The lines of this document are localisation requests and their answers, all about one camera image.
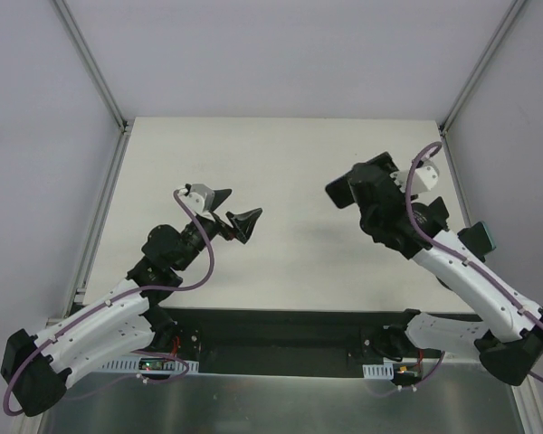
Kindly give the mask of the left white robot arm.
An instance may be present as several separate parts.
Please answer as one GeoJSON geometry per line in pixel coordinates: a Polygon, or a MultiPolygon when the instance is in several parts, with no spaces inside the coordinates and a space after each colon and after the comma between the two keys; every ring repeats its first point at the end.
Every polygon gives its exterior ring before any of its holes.
{"type": "Polygon", "coordinates": [[[262,209],[217,208],[231,190],[185,184],[173,197],[190,222],[182,231],[159,224],[148,234],[142,257],[98,300],[34,334],[21,328],[5,344],[0,374],[6,383],[4,414],[40,415],[83,377],[127,353],[170,351],[176,330],[161,302],[176,292],[202,287],[212,276],[212,241],[248,242],[262,209]]]}

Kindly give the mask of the black phone blue edge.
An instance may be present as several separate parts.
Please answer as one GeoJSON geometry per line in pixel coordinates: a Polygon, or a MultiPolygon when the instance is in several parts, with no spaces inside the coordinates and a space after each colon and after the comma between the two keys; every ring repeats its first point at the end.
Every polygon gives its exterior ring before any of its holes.
{"type": "Polygon", "coordinates": [[[461,243],[481,262],[485,262],[486,257],[497,248],[488,225],[483,221],[463,228],[457,232],[457,236],[461,243]]]}

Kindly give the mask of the black round-base phone stand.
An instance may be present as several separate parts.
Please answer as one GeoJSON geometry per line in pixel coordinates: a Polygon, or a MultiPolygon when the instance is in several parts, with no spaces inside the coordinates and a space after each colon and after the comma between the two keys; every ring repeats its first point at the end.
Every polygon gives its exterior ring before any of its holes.
{"type": "Polygon", "coordinates": [[[439,277],[435,276],[436,280],[440,283],[440,285],[443,287],[443,288],[446,288],[450,291],[453,291],[452,287],[450,287],[449,285],[447,285],[442,279],[440,279],[439,277]]]}

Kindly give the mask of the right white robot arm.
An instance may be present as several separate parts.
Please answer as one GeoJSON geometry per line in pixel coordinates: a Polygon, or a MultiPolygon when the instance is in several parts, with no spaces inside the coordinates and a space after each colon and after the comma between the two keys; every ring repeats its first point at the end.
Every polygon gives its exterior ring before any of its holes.
{"type": "Polygon", "coordinates": [[[414,175],[424,176],[426,191],[438,178],[436,168],[429,164],[400,172],[392,157],[383,153],[354,164],[326,191],[339,208],[357,206],[359,226],[373,242],[429,271],[479,319],[468,322],[407,309],[404,322],[375,336],[375,350],[395,361],[418,349],[458,354],[478,360],[501,382],[521,385],[543,355],[543,305],[485,265],[484,257],[492,247],[482,224],[451,231],[442,198],[429,204],[417,202],[407,185],[414,175]]]}

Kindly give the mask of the black folding phone stand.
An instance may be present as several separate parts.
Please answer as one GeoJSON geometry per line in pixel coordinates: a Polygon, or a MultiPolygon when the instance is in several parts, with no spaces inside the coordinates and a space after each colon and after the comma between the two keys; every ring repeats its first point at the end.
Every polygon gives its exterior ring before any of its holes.
{"type": "Polygon", "coordinates": [[[449,212],[441,196],[435,198],[426,206],[427,225],[438,230],[448,230],[449,212]]]}

